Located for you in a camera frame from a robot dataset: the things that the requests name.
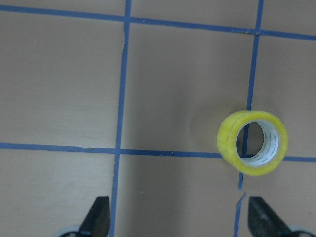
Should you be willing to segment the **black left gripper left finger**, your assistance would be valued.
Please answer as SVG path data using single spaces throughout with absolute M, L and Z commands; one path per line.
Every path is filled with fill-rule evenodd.
M 110 202 L 108 196 L 98 196 L 82 222 L 80 237 L 107 237 L 110 228 Z

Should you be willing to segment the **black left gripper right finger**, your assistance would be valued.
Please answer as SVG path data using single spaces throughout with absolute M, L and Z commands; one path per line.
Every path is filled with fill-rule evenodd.
M 250 196 L 247 226 L 253 237 L 289 237 L 291 229 L 262 197 Z

